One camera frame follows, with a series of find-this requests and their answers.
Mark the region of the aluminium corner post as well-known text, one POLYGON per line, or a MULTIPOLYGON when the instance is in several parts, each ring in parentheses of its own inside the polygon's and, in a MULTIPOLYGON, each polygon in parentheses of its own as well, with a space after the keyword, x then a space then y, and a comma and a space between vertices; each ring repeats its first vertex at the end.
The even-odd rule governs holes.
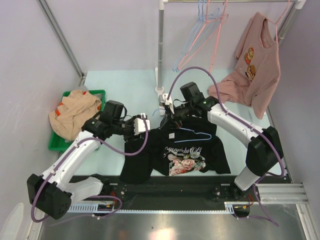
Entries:
POLYGON ((63 33, 53 11, 50 8, 50 5, 46 0, 37 0, 36 1, 42 10, 44 16, 46 17, 53 33, 55 34, 58 42, 60 43, 62 50, 64 51, 66 57, 68 58, 71 66, 79 77, 80 81, 85 78, 85 73, 82 71, 80 64, 78 63, 71 46, 69 45, 65 34, 63 33))

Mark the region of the pink mario t-shirt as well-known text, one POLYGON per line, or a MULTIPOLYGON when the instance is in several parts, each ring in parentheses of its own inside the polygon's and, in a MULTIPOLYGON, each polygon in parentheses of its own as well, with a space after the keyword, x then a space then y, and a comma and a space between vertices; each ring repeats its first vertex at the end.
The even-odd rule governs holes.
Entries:
POLYGON ((242 104, 262 119, 281 76, 279 43, 270 33, 269 21, 257 12, 248 22, 235 49, 234 70, 207 92, 223 103, 242 104))

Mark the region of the clothes rack metal frame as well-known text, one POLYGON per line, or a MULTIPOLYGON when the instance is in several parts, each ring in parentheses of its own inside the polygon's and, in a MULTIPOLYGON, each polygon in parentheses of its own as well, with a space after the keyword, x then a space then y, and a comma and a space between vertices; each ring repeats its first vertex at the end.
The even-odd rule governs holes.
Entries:
MULTIPOLYGON (((225 0, 211 0, 210 6, 220 11, 224 9, 225 0)), ((279 43, 283 43, 297 14, 305 5, 304 0, 292 0, 287 14, 280 23, 278 33, 279 43)), ((224 24, 220 31, 220 38, 214 62, 214 68, 218 70, 230 69, 235 63, 232 51, 249 22, 257 12, 261 12, 271 19, 277 19, 285 8, 286 3, 281 0, 228 0, 224 18, 224 24)), ((161 86, 165 85, 165 70, 170 69, 176 58, 181 53, 189 30, 193 28, 196 17, 201 14, 203 7, 198 7, 196 0, 161 0, 158 4, 158 62, 156 79, 161 86)), ((212 57, 217 31, 210 34, 206 44, 194 54, 186 64, 200 64, 207 67, 212 57)))

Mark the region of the green plastic bin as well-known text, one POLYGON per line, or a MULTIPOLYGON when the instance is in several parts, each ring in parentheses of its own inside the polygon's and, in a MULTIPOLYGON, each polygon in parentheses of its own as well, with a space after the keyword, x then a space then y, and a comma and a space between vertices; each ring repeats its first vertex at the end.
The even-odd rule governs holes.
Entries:
MULTIPOLYGON (((102 111, 105 106, 106 102, 106 91, 103 89, 95 89, 95 90, 88 90, 86 88, 84 89, 75 89, 75 90, 82 90, 82 91, 89 91, 92 95, 98 97, 102 101, 101 109, 99 111, 102 111)), ((66 91, 63 93, 62 97, 68 96, 71 91, 66 91)), ((63 139, 62 137, 58 136, 52 129, 52 134, 50 137, 50 141, 48 144, 48 149, 50 151, 55 151, 55 152, 64 152, 67 150, 67 148, 71 145, 72 141, 67 141, 63 139)))

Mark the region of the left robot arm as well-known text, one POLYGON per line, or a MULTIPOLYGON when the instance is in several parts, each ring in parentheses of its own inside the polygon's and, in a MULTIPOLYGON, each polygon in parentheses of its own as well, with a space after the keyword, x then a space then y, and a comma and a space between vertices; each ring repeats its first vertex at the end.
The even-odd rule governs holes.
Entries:
POLYGON ((110 181, 100 174, 92 174, 75 183, 71 179, 85 159, 102 145, 128 157, 142 152, 149 137, 148 117, 145 113, 134 115, 130 119, 125 119, 126 116, 127 109, 122 103, 107 101, 102 111, 85 121, 75 140, 52 166, 41 175, 32 174, 27 179, 31 219, 35 223, 42 222, 42 219, 36 218, 35 210, 42 211, 46 218, 58 220, 67 213, 71 205, 86 199, 115 199, 118 203, 121 202, 111 194, 110 181), (142 146, 132 153, 120 151, 106 142, 113 135, 123 136, 128 140, 141 134, 145 134, 142 146))

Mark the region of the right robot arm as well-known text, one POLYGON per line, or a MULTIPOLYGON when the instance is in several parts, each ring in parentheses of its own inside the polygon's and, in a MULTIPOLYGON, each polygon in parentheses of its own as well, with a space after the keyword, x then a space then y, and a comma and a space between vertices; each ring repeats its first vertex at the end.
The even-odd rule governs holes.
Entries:
POLYGON ((257 184, 276 164, 280 165, 280 177, 285 174, 283 149, 278 131, 269 126, 261 128, 228 110, 217 97, 204 97, 195 82, 183 85, 181 93, 185 102, 174 106, 169 93, 158 94, 158 101, 167 119, 180 123, 188 116, 197 116, 215 124, 238 139, 247 149, 245 167, 234 179, 231 196, 242 201, 249 194, 249 188, 257 184))

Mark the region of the pink hanger holding shirt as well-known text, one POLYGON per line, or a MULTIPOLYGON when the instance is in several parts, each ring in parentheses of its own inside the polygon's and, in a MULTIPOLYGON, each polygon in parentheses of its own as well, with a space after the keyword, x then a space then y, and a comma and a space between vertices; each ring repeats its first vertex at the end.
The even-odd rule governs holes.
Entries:
POLYGON ((281 14, 277 17, 277 19, 272 19, 272 18, 266 18, 271 24, 275 26, 275 35, 274 35, 274 40, 276 43, 279 43, 279 30, 280 30, 280 25, 281 21, 285 18, 285 15, 288 12, 288 9, 291 6, 292 1, 291 0, 281 0, 281 2, 286 3, 285 8, 282 9, 281 14))

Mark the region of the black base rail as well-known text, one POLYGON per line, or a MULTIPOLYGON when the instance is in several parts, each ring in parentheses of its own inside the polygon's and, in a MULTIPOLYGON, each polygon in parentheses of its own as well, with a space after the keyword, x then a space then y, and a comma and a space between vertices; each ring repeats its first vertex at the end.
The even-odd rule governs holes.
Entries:
POLYGON ((128 211, 217 211, 225 202, 246 202, 258 193, 249 189, 232 195, 234 176, 152 176, 141 184, 125 183, 119 176, 107 179, 128 211))

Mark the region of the black t-shirt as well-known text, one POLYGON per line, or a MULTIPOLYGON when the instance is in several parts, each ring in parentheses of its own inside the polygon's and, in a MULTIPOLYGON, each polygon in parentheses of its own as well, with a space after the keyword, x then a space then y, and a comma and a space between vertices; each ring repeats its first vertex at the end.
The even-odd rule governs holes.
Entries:
POLYGON ((151 177, 152 171, 172 177, 190 172, 230 174, 223 142, 216 135, 217 126, 203 118, 187 117, 182 128, 212 135, 211 140, 179 142, 188 138, 187 132, 175 132, 175 139, 169 139, 168 130, 151 129, 143 150, 134 156, 125 157, 120 180, 128 184, 141 184, 151 177))

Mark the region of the beige garment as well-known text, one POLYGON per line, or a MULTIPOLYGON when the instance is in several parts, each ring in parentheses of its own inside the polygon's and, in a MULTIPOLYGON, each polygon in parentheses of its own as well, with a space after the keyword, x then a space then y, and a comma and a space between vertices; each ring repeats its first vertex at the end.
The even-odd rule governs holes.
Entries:
POLYGON ((48 117, 52 130, 59 137, 70 142, 76 139, 85 122, 92 118, 96 113, 93 113, 91 110, 86 110, 85 112, 75 116, 57 116, 56 110, 54 110, 49 113, 48 117))

